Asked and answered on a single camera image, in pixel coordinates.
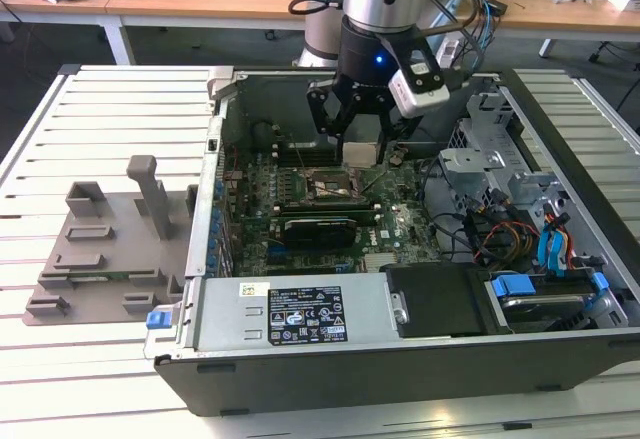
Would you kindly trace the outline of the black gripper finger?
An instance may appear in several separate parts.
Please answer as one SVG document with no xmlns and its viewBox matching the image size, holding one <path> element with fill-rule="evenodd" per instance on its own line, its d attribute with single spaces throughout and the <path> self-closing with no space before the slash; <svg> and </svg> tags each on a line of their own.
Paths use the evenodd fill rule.
<svg viewBox="0 0 640 439">
<path fill-rule="evenodd" d="M 315 81 L 309 84 L 306 99 L 316 130 L 336 140 L 335 159 L 343 161 L 344 135 L 359 112 L 361 93 L 350 80 Z M 330 95 L 339 102 L 339 110 L 331 117 L 325 108 Z"/>
<path fill-rule="evenodd" d="M 379 118 L 380 132 L 376 143 L 376 163 L 382 164 L 390 141 L 409 139 L 418 127 L 418 118 L 401 116 L 396 122 L 391 120 L 392 101 L 385 97 L 376 98 L 376 112 Z"/>
</svg>

